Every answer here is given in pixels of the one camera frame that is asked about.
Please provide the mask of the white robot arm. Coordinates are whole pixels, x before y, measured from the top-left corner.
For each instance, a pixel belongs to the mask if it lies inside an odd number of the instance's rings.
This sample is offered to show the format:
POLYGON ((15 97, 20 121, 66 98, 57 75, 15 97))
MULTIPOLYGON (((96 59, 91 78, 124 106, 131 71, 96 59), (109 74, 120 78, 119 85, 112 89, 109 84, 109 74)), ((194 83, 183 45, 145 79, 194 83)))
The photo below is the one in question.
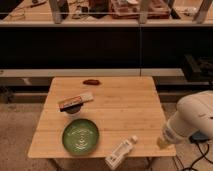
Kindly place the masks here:
POLYGON ((160 149, 166 149, 197 131, 213 139, 213 91, 202 91, 182 97, 177 102, 176 112, 163 125, 156 143, 160 149))

